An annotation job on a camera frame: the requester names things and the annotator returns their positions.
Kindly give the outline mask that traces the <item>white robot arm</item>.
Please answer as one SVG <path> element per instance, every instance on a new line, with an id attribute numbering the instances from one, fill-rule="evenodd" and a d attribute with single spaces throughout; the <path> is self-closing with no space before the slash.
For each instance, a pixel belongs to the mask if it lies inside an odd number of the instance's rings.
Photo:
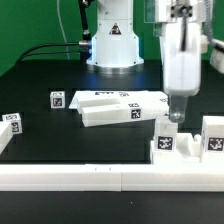
<path id="1" fill-rule="evenodd" d="M 169 118 L 185 120 L 187 101 L 201 82 L 202 0 L 144 0 L 147 23 L 157 26 L 163 66 L 163 91 Z M 87 64 L 109 74 L 144 63 L 133 31 L 133 0 L 97 0 L 97 32 Z"/>

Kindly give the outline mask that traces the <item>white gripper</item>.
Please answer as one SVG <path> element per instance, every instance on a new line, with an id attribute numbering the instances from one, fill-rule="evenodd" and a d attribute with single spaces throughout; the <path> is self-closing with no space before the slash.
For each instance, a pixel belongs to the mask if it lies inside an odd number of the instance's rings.
<path id="1" fill-rule="evenodd" d="M 183 18 L 164 17 L 160 36 L 163 65 L 163 91 L 169 97 L 169 119 L 185 121 L 187 98 L 196 95 L 201 83 L 201 24 L 189 20 L 186 25 L 186 49 L 181 50 Z"/>

